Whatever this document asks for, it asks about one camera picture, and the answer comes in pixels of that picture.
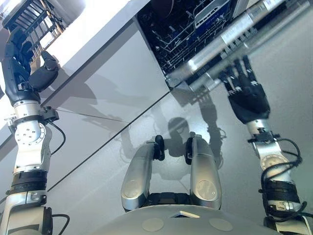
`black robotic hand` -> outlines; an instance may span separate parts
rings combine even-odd
[[[248,56],[243,57],[245,70],[240,60],[234,61],[238,76],[234,68],[229,66],[226,71],[220,73],[219,78],[229,93],[228,99],[236,117],[246,124],[257,119],[267,119],[270,107],[261,84],[255,78]]]
[[[2,71],[5,93],[13,105],[21,100],[35,100],[40,103],[38,92],[46,89],[58,76],[58,65],[46,51],[41,56],[45,64],[30,75],[32,61],[32,43],[26,41],[26,35],[20,27],[15,28],[5,45]]]

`wire rack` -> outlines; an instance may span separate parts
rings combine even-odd
[[[212,11],[206,12],[214,1],[223,7],[209,8]],[[166,19],[158,19],[152,9],[138,14],[138,21],[165,74],[194,56],[223,29],[230,16],[230,2],[176,0]]]
[[[225,16],[219,17],[212,26],[207,29],[203,35],[197,37],[193,43],[189,44],[187,38],[179,47],[176,47],[171,53],[167,53],[166,56],[162,57],[161,67],[164,71],[169,72],[176,69],[180,64],[190,59],[209,44],[214,36],[225,26],[228,14],[229,12]]]
[[[49,47],[65,30],[62,18],[47,0],[25,0],[3,20],[3,26],[13,30],[19,26],[33,46],[34,58]]]

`sticker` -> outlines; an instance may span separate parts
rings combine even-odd
[[[240,35],[243,34],[247,29],[249,29],[253,25],[253,20],[251,17],[246,13],[242,16],[240,20],[235,22],[235,24],[230,25],[229,28],[224,32],[221,37],[224,42],[228,45]]]
[[[268,11],[276,7],[281,0],[264,0],[263,3]]]

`open dishwasher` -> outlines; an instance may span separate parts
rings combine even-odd
[[[297,16],[311,0],[152,0],[137,20],[170,89],[196,91],[219,83],[234,58],[250,54]]]

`black cable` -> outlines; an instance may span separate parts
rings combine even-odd
[[[313,214],[301,212],[300,215],[313,218]]]
[[[68,226],[69,216],[67,214],[53,214],[52,217],[64,217],[64,218],[67,219],[65,225],[63,226],[63,228],[61,229],[61,231],[59,233],[59,235],[61,235],[64,232],[64,230],[67,228],[67,226]]]
[[[65,133],[62,131],[62,129],[60,127],[58,127],[56,124],[54,124],[52,121],[48,121],[48,123],[53,126],[55,129],[57,129],[58,131],[61,132],[62,136],[63,136],[63,142],[61,143],[61,145],[51,153],[51,155],[55,154],[57,151],[59,151],[60,148],[62,148],[63,144],[65,143],[65,141],[67,140],[67,137],[65,135]]]
[[[296,156],[297,159],[296,159],[295,161],[292,161],[292,162],[288,162],[288,163],[279,163],[279,164],[272,165],[272,166],[266,168],[266,169],[263,171],[262,175],[261,175],[261,187],[262,187],[261,193],[263,194],[263,205],[264,205],[265,212],[266,212],[266,215],[267,215],[268,219],[272,220],[273,222],[285,222],[285,221],[290,220],[290,219],[293,219],[293,218],[295,218],[295,217],[297,217],[297,216],[299,216],[299,215],[308,214],[308,213],[302,212],[302,211],[305,209],[305,207],[307,206],[307,202],[304,201],[304,202],[302,203],[302,205],[301,205],[301,207],[300,207],[299,210],[290,213],[290,215],[289,215],[288,217],[286,217],[286,218],[274,219],[274,218],[273,218],[272,216],[270,216],[270,214],[269,214],[269,211],[268,211],[268,200],[267,200],[267,189],[266,189],[266,186],[265,186],[265,185],[266,185],[266,182],[270,181],[271,179],[273,179],[273,178],[275,178],[275,177],[277,177],[277,176],[279,176],[279,175],[282,175],[283,173],[285,173],[285,172],[291,170],[291,169],[294,168],[294,167],[297,167],[300,163],[302,163],[302,157],[301,157],[300,149],[299,149],[298,145],[297,145],[294,141],[292,141],[292,140],[290,140],[290,139],[278,139],[277,141],[278,141],[278,142],[280,142],[280,141],[288,141],[288,142],[290,142],[290,143],[295,147],[295,149],[297,150],[297,153],[292,153],[292,152],[289,152],[289,151],[286,151],[286,150],[282,150],[282,152],[283,152],[283,153],[290,154],[290,155],[293,155],[293,156]],[[266,174],[267,174],[270,170],[272,170],[273,168],[277,168],[278,166],[284,166],[284,165],[289,165],[289,167],[287,167],[285,170],[283,170],[283,171],[281,171],[281,172],[279,172],[279,173],[277,173],[277,174],[275,174],[275,175],[272,175],[272,176],[270,176],[270,177],[268,177],[268,178],[265,179]]]

